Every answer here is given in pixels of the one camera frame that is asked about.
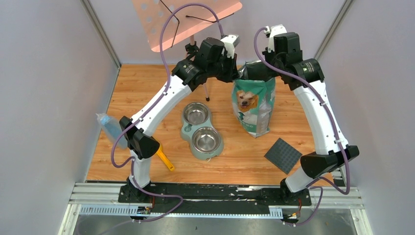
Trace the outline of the green dog food bag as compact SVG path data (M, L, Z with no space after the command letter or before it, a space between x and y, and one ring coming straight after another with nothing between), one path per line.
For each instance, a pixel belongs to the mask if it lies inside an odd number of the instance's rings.
M238 74L231 93L233 113L251 136L263 136L270 131L276 78L268 74L268 67L261 60L246 62Z

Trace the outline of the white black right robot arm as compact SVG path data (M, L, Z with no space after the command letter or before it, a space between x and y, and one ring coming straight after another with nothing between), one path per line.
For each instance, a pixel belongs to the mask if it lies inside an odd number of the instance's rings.
M285 204L299 198L299 191L306 189L323 175L342 166L346 179L350 179L349 162L360 152L350 145L343 135L330 106L323 70L314 59L304 59L300 37L287 32L283 25L266 30L268 46L262 52L268 71L280 76L300 102L312 131L315 152L300 158L300 168L282 181L285 185L279 197Z

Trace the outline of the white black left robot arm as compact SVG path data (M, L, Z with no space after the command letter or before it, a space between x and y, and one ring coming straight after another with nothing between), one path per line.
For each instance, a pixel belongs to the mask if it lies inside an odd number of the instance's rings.
M221 39L208 37L200 45L186 45L186 58L168 71L168 80L154 97L131 118L120 119L121 134L133 157L129 182L136 201L145 202L150 196L151 158L160 147L153 133L171 110L208 78L229 83L238 77L235 48L239 42L238 35L230 34Z

